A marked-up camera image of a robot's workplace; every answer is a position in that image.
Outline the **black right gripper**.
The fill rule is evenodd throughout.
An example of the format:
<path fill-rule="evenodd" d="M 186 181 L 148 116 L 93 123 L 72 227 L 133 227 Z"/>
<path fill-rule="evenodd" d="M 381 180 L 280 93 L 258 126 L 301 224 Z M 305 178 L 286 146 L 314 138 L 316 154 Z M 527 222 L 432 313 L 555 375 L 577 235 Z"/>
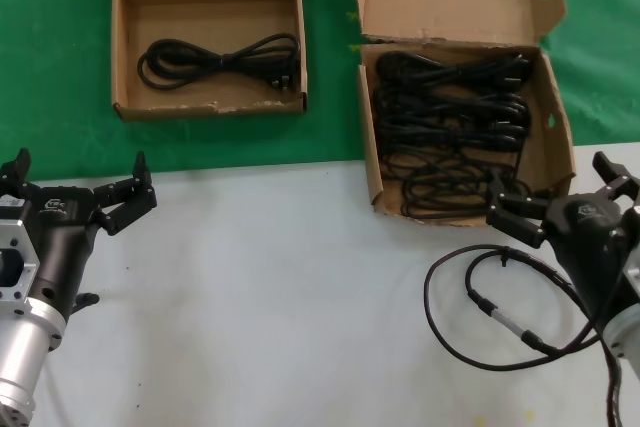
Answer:
<path fill-rule="evenodd" d="M 639 179 L 602 151 L 594 154 L 592 167 L 604 182 L 597 195 L 571 195 L 551 204 L 544 198 L 508 193 L 499 172 L 491 170 L 486 223 L 532 248 L 539 248 L 546 237 L 594 328 L 603 331 L 639 302 L 622 274 L 639 246 L 639 215 L 632 208 L 622 212 L 614 202 L 626 196 L 638 207 Z M 543 220 L 543 227 L 532 220 Z"/>

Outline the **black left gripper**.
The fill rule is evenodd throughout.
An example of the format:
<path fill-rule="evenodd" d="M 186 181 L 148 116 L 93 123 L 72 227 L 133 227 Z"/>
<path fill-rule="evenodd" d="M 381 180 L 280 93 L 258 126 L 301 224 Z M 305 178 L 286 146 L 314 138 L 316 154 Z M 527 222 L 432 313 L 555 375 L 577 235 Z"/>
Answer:
<path fill-rule="evenodd" d="M 21 148 L 1 166 L 1 192 L 20 193 L 30 169 Z M 41 187 L 1 201 L 1 298 L 36 299 L 72 314 L 99 226 L 114 236 L 157 207 L 143 151 L 131 177 L 97 187 Z"/>

